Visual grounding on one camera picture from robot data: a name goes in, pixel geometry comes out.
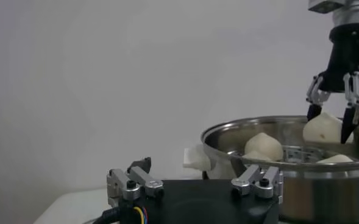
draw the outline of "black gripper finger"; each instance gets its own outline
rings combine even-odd
[[[340,143],[345,144],[350,135],[359,126],[359,109],[355,107],[346,108],[343,116]]]
[[[313,118],[319,116],[321,114],[322,108],[319,105],[311,104],[308,109],[307,119],[308,121],[312,120]]]

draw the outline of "pot rim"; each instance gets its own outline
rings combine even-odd
[[[262,161],[257,159],[246,159],[238,155],[228,155],[225,152],[219,151],[208,145],[205,140],[208,136],[214,133],[217,130],[223,130],[237,125],[254,125],[256,123],[275,123],[277,121],[285,122],[306,122],[307,118],[305,116],[261,116],[261,117],[250,117],[244,119],[237,119],[233,121],[228,121],[214,125],[201,134],[201,142],[206,146],[206,150],[210,150],[212,153],[221,156],[223,158],[240,158],[246,164],[259,164],[264,166],[276,166],[283,170],[303,170],[303,171],[312,171],[312,172],[337,172],[337,171],[351,171],[359,170],[359,161],[354,161],[350,163],[330,163],[330,164],[319,164],[319,163],[286,163],[286,162],[270,162]]]

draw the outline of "screw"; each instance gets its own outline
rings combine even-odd
[[[134,189],[136,188],[136,185],[137,185],[136,182],[133,180],[129,180],[126,182],[126,188],[128,189]]]
[[[267,187],[269,186],[269,180],[268,179],[265,179],[265,178],[262,178],[260,181],[259,181],[259,185],[261,187]]]

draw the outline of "stainless steel pot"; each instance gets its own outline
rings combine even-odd
[[[208,176],[233,178],[232,157],[241,158],[246,164],[278,166],[285,176],[282,218],[310,223],[359,222],[359,128],[351,145],[313,145],[305,143],[302,138],[306,122],[303,116],[271,116],[242,119],[209,128],[201,137],[212,164]],[[254,161],[241,157],[246,142],[261,132],[281,142],[284,161]],[[312,163],[337,153],[347,154],[355,161]]]

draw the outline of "metal mount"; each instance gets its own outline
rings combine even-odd
[[[250,194],[253,190],[260,198],[278,196],[279,204],[282,203],[283,174],[278,167],[269,167],[262,173],[259,165],[251,165],[240,177],[233,179],[231,185],[233,192],[240,197]]]
[[[323,77],[320,75],[314,76],[311,85],[309,86],[307,92],[307,101],[322,106],[325,101],[327,101],[331,95],[330,92],[325,92],[320,90],[320,85],[323,82]]]
[[[134,201],[141,197],[141,187],[148,197],[161,199],[164,196],[164,187],[161,180],[153,179],[138,166],[133,166],[127,175],[121,169],[112,169],[106,176],[107,198],[112,207],[117,206],[117,199]]]
[[[144,186],[147,196],[154,198],[162,198],[164,196],[163,182],[153,179],[140,167],[135,166],[130,168],[129,178]]]
[[[343,81],[348,106],[359,108],[359,72],[355,71],[352,75],[347,73],[344,75]]]
[[[112,169],[107,174],[108,203],[114,206],[114,199],[122,197],[127,201],[140,198],[141,187],[136,181],[131,180],[121,169]]]

